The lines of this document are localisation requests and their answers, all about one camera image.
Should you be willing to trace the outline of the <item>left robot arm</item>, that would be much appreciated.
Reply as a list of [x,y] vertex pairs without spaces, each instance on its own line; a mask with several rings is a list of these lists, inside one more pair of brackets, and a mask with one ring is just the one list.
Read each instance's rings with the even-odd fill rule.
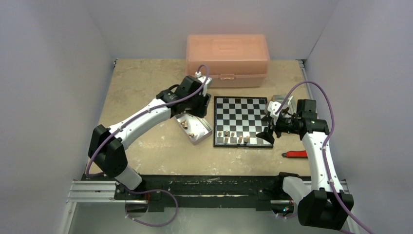
[[143,179],[128,165],[126,150],[151,128],[178,114],[204,117],[211,98],[207,92],[211,81],[205,76],[185,76],[180,84],[161,91],[129,118],[110,127],[102,124],[95,127],[88,150],[91,162],[107,177],[126,186],[126,193],[132,199],[142,198],[145,194]]

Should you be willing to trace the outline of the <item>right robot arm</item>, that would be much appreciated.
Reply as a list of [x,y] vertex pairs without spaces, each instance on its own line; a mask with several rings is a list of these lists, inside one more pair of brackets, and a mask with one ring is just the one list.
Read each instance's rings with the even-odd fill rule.
[[352,209],[354,199],[337,178],[329,149],[329,127],[326,120],[318,119],[316,101],[300,99],[297,112],[292,116],[281,114],[283,104],[270,101],[262,118],[269,125],[256,136],[270,143],[283,133],[297,134],[305,148],[310,166],[311,187],[295,176],[286,176],[274,184],[279,198],[288,195],[296,203],[294,212],[303,226],[341,230]]

